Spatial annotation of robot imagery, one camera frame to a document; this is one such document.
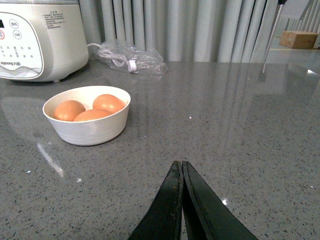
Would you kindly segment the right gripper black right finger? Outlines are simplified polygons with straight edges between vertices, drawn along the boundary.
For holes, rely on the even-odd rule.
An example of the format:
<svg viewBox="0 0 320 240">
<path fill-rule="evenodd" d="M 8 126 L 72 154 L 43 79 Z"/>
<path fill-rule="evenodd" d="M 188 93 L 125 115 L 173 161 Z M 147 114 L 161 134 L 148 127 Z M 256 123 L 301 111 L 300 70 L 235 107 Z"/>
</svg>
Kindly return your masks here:
<svg viewBox="0 0 320 240">
<path fill-rule="evenodd" d="M 256 240 L 188 161 L 182 162 L 183 213 L 189 240 Z"/>
</svg>

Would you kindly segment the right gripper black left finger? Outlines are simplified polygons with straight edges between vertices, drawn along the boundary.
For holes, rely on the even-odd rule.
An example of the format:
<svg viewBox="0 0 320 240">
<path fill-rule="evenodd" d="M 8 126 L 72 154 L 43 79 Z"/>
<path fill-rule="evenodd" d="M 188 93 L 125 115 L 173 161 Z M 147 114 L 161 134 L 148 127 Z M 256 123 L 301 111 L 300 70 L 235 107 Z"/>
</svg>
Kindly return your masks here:
<svg viewBox="0 0 320 240">
<path fill-rule="evenodd" d="M 184 175 L 174 161 L 152 204 L 130 234 L 130 240 L 179 240 L 182 227 Z"/>
</svg>

